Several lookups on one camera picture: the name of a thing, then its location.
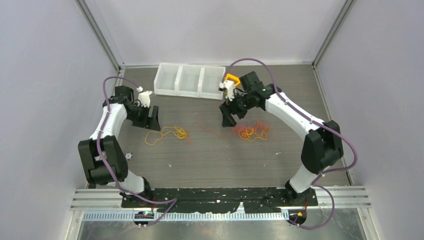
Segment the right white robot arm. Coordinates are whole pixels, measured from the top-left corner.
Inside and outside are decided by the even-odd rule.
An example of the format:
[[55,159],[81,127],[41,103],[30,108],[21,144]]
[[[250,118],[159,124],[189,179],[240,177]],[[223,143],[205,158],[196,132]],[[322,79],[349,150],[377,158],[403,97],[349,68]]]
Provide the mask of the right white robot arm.
[[261,108],[294,130],[303,140],[301,165],[286,182],[283,193],[288,204],[303,203],[319,174],[344,156],[340,126],[334,120],[325,122],[309,114],[273,83],[264,85],[254,71],[240,77],[239,83],[242,89],[232,80],[218,85],[219,91],[226,93],[225,101],[219,106],[222,126],[235,127],[234,116],[242,119],[248,110]]

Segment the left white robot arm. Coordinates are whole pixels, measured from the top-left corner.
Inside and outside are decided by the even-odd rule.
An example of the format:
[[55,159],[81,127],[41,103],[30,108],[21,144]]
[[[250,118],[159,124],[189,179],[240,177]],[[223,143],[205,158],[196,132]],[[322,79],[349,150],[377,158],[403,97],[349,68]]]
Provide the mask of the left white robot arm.
[[153,202],[153,193],[148,181],[129,170],[128,160],[118,142],[124,121],[131,121],[134,127],[160,131],[158,106],[151,106],[151,90],[137,87],[135,97],[131,87],[121,85],[114,89],[114,95],[102,104],[102,117],[87,140],[78,143],[86,180],[91,185],[113,185],[125,195],[134,194],[134,200],[141,207]]

